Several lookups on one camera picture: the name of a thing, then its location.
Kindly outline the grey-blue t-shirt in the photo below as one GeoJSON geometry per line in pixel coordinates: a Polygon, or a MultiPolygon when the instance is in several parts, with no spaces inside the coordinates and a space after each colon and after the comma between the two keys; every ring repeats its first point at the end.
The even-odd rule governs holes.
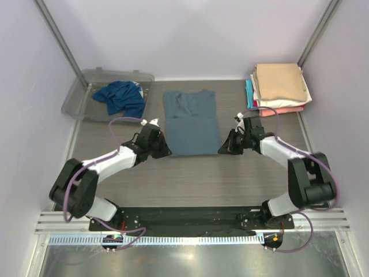
{"type": "Polygon", "coordinates": [[[215,92],[163,94],[165,137],[174,156],[216,155],[221,147],[215,92]]]}

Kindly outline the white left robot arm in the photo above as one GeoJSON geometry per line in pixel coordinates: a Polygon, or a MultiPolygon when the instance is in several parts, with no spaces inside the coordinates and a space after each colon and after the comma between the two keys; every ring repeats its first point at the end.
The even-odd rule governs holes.
{"type": "Polygon", "coordinates": [[[69,159],[59,173],[49,198],[62,207],[65,222],[87,216],[102,220],[111,231],[121,227],[118,206],[96,196],[97,186],[108,177],[138,166],[148,157],[160,159],[172,154],[157,118],[142,121],[142,129],[112,152],[98,158],[69,159]]]}

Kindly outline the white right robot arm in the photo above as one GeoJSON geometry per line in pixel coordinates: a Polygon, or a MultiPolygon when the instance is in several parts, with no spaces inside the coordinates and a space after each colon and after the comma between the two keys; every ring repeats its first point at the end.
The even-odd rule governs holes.
{"type": "Polygon", "coordinates": [[[241,215],[243,227],[251,222],[257,226],[276,229],[288,215],[337,197],[337,187],[330,174],[326,155],[311,154],[295,148],[272,132],[266,132],[258,116],[235,117],[236,127],[231,129],[219,148],[221,155],[241,155],[250,149],[273,159],[288,172],[287,191],[261,204],[258,215],[247,218],[241,215]]]}

